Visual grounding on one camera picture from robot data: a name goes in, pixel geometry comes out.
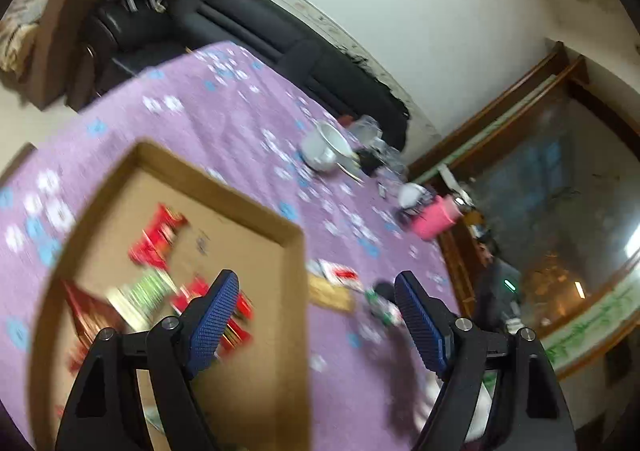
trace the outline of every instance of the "bright light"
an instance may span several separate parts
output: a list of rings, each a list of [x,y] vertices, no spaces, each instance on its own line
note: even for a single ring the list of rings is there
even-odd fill
[[[626,242],[626,257],[633,256],[638,251],[638,249],[640,249],[640,225],[636,227],[636,230],[631,235],[631,238],[629,238],[629,241]]]
[[[582,290],[582,285],[580,284],[579,281],[575,282],[575,288],[578,289],[578,294],[580,295],[580,297],[584,299],[584,290]]]

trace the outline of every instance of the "tiled floor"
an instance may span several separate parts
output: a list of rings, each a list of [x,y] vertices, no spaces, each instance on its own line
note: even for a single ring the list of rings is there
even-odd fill
[[[64,105],[63,97],[40,111],[0,84],[0,171],[26,142],[38,147],[75,116],[76,112]]]

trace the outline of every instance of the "white mug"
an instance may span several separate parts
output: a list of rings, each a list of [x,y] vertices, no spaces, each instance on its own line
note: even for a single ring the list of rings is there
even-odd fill
[[[317,122],[300,144],[300,154],[316,171],[329,171],[341,160],[351,158],[353,150],[342,134],[328,122]]]

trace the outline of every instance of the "blue gripper pad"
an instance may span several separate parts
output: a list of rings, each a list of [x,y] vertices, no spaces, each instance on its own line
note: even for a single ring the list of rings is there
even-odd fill
[[[442,301],[424,291],[412,272],[398,274],[394,288],[396,303],[424,366],[442,378],[453,358],[449,325],[456,317]]]
[[[185,319],[185,328],[192,330],[186,365],[192,377],[212,363],[226,322],[236,309],[239,291],[238,276],[222,271],[206,296],[192,300],[180,316]]]

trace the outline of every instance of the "brown cardboard box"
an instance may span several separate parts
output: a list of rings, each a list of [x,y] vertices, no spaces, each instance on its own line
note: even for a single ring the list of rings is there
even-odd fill
[[[168,260],[175,284],[188,283],[196,272],[212,282],[220,270],[232,269],[254,304],[254,340],[191,383],[213,433],[220,443],[250,451],[309,449],[302,231],[148,142],[107,177],[52,273],[31,355],[30,417],[38,449],[53,448],[60,423],[55,407],[65,405],[74,380],[67,363],[76,335],[60,280],[71,279],[97,297],[137,280],[142,269],[127,251],[158,202],[190,221]],[[170,313],[167,306],[158,320]],[[138,378],[145,405],[153,399],[148,372],[139,371]],[[156,451],[169,449],[160,432],[149,426],[149,433]]]

